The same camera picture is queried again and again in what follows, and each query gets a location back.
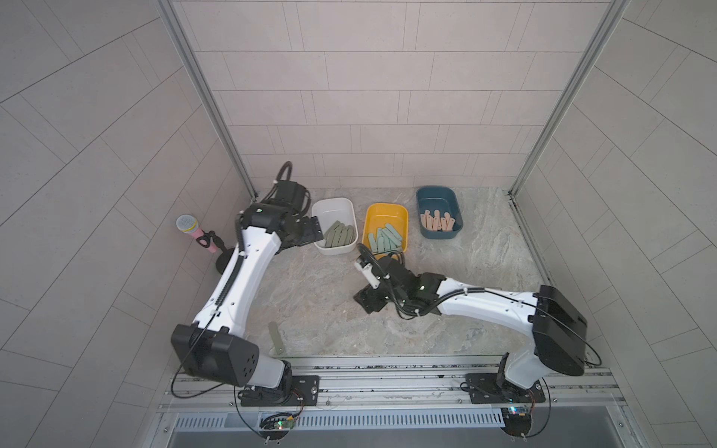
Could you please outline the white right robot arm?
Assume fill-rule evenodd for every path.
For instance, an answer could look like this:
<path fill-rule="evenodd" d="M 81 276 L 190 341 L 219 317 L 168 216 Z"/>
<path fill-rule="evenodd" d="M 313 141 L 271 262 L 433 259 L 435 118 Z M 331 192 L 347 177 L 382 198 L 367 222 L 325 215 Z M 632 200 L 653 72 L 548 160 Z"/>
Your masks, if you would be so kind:
<path fill-rule="evenodd" d="M 587 320 L 555 287 L 509 292 L 471 286 L 442 274 L 413 274 L 397 259 L 358 258 L 355 268 L 368 286 L 354 296 L 366 313 L 392 304 L 400 317 L 470 317 L 513 330 L 528 341 L 507 355 L 500 378 L 531 388 L 548 373 L 581 376 L 591 362 L 586 352 Z"/>

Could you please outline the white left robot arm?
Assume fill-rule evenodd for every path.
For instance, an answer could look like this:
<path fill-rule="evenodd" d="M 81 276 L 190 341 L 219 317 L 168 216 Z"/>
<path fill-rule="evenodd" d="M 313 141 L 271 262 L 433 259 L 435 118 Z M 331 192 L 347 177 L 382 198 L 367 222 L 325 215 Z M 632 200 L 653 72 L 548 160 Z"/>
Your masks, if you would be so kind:
<path fill-rule="evenodd" d="M 245 337 L 250 307 L 274 256 L 323 238 L 319 221 L 308 214 L 311 195 L 291 173 L 291 162 L 285 162 L 270 192 L 237 215 L 237 242 L 220 282 L 192 324 L 179 324 L 172 333 L 179 373 L 291 393 L 289 362 L 261 354 Z"/>

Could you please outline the mint folding knife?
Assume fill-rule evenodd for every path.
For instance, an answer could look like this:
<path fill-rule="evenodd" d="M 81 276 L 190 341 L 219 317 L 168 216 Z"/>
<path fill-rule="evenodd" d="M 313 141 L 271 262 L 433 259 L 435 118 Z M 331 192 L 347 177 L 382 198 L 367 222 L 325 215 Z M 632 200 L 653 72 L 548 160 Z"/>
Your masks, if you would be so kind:
<path fill-rule="evenodd" d="M 403 242 L 403 237 L 399 234 L 399 232 L 390 224 L 387 223 L 385 228 L 387 231 L 389 231 L 399 242 Z"/>
<path fill-rule="evenodd" d="M 384 232 L 383 232 L 383 236 L 385 239 L 385 251 L 383 253 L 387 253 L 391 250 L 391 244 L 390 244 L 391 242 L 390 242 L 390 240 L 388 240 L 388 238 L 386 238 L 386 235 Z"/>
<path fill-rule="evenodd" d="M 376 252 L 383 253 L 385 251 L 385 239 L 383 236 L 383 231 L 381 229 L 376 230 L 375 241 L 376 241 Z"/>
<path fill-rule="evenodd" d="M 390 242 L 391 242 L 391 247 L 392 247 L 394 250 L 398 250 L 398 249 L 402 249 L 402 248 L 403 248 L 403 245 L 401 244 L 401 242 L 399 242 L 389 231 L 386 230 L 386 231 L 385 231 L 385 235 L 386 235 L 386 238 L 388 238 L 388 240 L 390 240 Z"/>
<path fill-rule="evenodd" d="M 377 242 L 376 242 L 376 240 L 375 240 L 375 235 L 374 235 L 373 233 L 369 233 L 369 234 L 368 234 L 368 241 L 369 241 L 369 244 L 370 244 L 371 252 L 377 253 L 377 252 L 378 252 L 378 247 L 377 247 Z"/>

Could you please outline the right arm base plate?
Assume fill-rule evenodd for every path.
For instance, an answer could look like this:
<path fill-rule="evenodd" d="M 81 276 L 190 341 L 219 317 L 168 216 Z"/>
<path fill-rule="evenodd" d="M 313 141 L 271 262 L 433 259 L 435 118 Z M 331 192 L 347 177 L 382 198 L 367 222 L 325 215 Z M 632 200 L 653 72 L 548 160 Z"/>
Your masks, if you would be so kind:
<path fill-rule="evenodd" d="M 496 373 L 469 373 L 460 384 L 460 390 L 468 393 L 472 404 L 535 404 L 546 401 L 544 388 L 536 382 L 530 389 L 520 388 Z"/>

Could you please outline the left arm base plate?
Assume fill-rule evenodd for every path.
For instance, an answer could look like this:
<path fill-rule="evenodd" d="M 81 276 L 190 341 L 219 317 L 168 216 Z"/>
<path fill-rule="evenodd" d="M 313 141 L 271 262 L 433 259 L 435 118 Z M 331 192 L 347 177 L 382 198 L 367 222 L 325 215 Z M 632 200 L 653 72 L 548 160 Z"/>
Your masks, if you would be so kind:
<path fill-rule="evenodd" d="M 316 406 L 319 386 L 318 375 L 298 375 L 283 379 L 278 388 L 245 388 L 238 397 L 243 407 Z"/>

